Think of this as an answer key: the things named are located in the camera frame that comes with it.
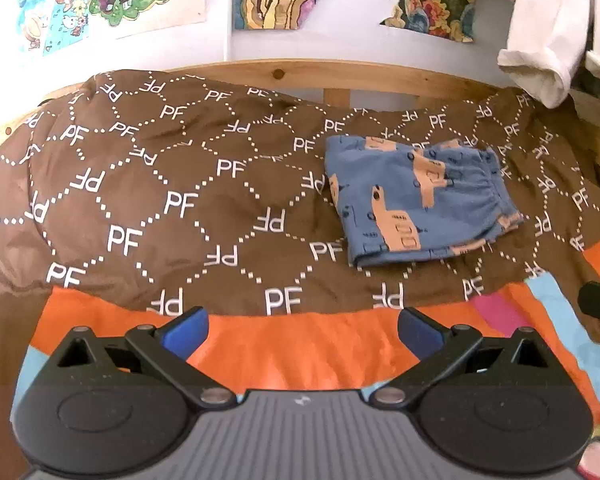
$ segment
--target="metal screw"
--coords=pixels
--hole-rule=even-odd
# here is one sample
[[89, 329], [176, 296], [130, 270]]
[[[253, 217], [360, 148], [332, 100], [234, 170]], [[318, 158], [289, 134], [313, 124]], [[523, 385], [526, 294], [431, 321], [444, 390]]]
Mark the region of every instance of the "metal screw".
[[232, 394], [226, 388], [205, 388], [202, 390], [200, 400], [202, 400], [202, 402], [206, 402], [207, 404], [226, 404], [232, 399], [233, 396], [234, 394]]
[[393, 386], [385, 386], [376, 391], [376, 400], [381, 404], [400, 404], [405, 398], [404, 391]]

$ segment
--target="brown blanket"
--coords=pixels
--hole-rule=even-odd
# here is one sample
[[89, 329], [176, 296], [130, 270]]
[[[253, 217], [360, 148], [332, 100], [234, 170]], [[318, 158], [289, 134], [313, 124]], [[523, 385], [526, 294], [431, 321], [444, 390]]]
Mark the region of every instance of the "brown blanket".
[[[525, 222], [448, 260], [351, 268], [324, 175], [324, 139], [344, 133], [492, 146]], [[546, 110], [510, 89], [374, 112], [192, 73], [90, 79], [0, 148], [0, 451], [14, 449], [14, 382], [53, 286], [166, 316], [194, 304], [277, 316], [465, 302], [548, 271], [600, 343], [600, 322], [576, 306], [600, 281], [586, 253], [600, 242], [600, 188], [568, 142], [578, 134], [572, 105]], [[22, 462], [5, 460], [12, 478]]]

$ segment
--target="folded shorts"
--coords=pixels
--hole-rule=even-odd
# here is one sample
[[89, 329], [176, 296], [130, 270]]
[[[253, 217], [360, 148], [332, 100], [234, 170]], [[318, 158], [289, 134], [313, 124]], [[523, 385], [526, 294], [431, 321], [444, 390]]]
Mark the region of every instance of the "folded shorts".
[[334, 136], [325, 167], [349, 262], [360, 267], [457, 256], [522, 222], [491, 149]]

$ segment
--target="bed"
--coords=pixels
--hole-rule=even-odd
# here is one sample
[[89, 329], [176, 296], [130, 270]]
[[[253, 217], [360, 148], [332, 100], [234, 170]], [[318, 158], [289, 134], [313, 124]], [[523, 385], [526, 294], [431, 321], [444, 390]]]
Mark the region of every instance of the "bed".
[[[352, 90], [416, 105], [349, 108]], [[576, 300], [600, 282], [600, 124], [573, 101], [330, 60], [103, 73], [41, 100], [0, 127], [0, 479], [26, 466], [12, 399], [71, 327], [121, 335], [197, 304], [210, 336], [188, 362], [238, 393], [383, 384], [418, 361], [397, 338], [405, 306], [488, 336], [533, 326], [600, 424], [600, 320]], [[525, 222], [455, 258], [350, 266], [334, 134], [491, 146]]]

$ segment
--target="wooden headboard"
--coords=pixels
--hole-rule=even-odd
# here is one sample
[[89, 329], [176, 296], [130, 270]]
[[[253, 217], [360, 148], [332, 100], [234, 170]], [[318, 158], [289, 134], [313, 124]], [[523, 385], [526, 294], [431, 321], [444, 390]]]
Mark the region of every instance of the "wooden headboard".
[[[179, 70], [189, 70], [217, 81], [272, 90], [321, 88], [325, 104], [341, 107], [349, 107], [352, 90], [416, 96], [416, 107], [435, 106], [462, 99], [478, 100], [498, 90], [485, 83], [430, 70], [346, 60], [255, 59], [186, 66], [165, 72]], [[41, 95], [40, 102], [71, 94], [81, 85], [82, 83], [65, 86], [45, 96]], [[581, 108], [589, 114], [594, 109], [590, 100]], [[30, 110], [2, 124], [0, 144], [34, 112], [35, 110]], [[600, 165], [600, 121], [583, 115], [581, 118], [587, 121], [585, 126], [589, 135], [579, 144], [593, 152]]]

